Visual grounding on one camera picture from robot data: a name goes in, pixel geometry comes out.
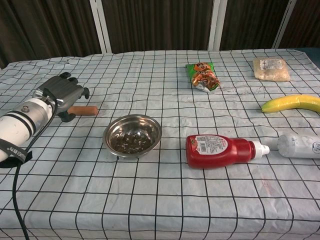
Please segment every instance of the white bottle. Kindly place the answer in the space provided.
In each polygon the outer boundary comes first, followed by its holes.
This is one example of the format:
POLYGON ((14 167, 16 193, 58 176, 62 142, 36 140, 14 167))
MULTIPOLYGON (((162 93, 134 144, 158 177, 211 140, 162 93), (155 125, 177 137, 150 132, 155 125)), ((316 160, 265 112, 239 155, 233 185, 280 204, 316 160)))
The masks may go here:
POLYGON ((320 159, 320 136, 284 134, 277 145, 279 153, 287 158, 320 159))

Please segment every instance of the black cable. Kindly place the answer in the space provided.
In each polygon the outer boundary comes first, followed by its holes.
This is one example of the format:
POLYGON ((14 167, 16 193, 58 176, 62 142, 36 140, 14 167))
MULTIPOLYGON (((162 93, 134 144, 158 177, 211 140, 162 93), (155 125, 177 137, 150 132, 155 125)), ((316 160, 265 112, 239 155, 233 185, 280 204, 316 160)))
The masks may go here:
MULTIPOLYGON (((46 130, 46 128, 49 126, 49 124, 51 124, 51 122, 53 121, 57 110, 58 110, 58 102, 55 96, 52 95, 52 93, 50 91, 48 91, 48 96, 51 97, 52 100, 54 100, 54 109, 53 109, 53 113, 51 118, 49 119, 49 121, 43 126, 43 128, 41 128, 41 130, 34 136, 34 138, 31 140, 31 142, 29 143, 28 147, 25 149, 26 152, 29 152, 30 148, 32 147, 32 145, 38 140, 38 138, 40 137, 40 135, 46 130)), ((13 179, 13 184, 12 184, 12 201, 13 201, 13 206, 14 206, 14 211, 15 214, 19 220, 20 226, 22 228, 24 237, 26 240, 30 240, 29 239, 29 235, 27 232, 27 228, 25 225, 24 220, 21 217, 20 211, 19 211, 19 207, 18 207, 18 203, 17 203, 17 182, 18 182, 18 176, 19 176, 19 171, 20 171, 20 167, 21 167, 22 163, 18 163, 18 165, 16 166, 15 169, 15 173, 14 173, 14 179, 13 179)))

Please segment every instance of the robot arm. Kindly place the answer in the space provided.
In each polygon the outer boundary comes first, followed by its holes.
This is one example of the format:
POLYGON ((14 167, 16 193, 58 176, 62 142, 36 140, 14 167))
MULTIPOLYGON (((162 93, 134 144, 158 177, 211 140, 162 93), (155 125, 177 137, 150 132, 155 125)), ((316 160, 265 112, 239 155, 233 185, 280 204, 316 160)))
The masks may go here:
MULTIPOLYGON (((86 87, 78 85, 75 77, 70 76, 70 73, 65 72, 50 78, 34 91, 31 99, 1 116, 0 139, 21 146, 54 117, 55 108, 63 122, 73 120, 75 115, 68 114, 67 110, 82 96, 88 99, 90 93, 86 87), (48 96, 46 90, 49 90, 56 100, 48 96)), ((8 154, 1 150, 0 146, 0 162, 7 158, 8 154)))

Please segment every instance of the green snack package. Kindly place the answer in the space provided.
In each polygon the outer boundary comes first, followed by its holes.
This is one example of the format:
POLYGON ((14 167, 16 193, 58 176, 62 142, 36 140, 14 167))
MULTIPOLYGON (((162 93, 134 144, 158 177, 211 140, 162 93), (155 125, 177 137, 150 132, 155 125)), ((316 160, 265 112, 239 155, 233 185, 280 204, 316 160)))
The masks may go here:
POLYGON ((220 82, 214 73, 214 64, 212 62, 199 62, 185 65, 191 83, 195 88, 210 93, 216 89, 220 82))

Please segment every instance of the barcode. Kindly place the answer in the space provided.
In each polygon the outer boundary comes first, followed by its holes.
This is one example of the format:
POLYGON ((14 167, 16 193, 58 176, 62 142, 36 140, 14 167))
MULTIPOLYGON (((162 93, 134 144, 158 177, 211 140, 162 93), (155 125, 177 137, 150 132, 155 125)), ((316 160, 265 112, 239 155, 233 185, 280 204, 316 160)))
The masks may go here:
POLYGON ((197 137, 197 140, 198 140, 198 141, 205 142, 205 141, 206 141, 206 137, 205 137, 205 136, 198 136, 198 137, 197 137))
POLYGON ((207 151, 205 143, 200 143, 200 148, 201 148, 201 152, 206 152, 207 151))

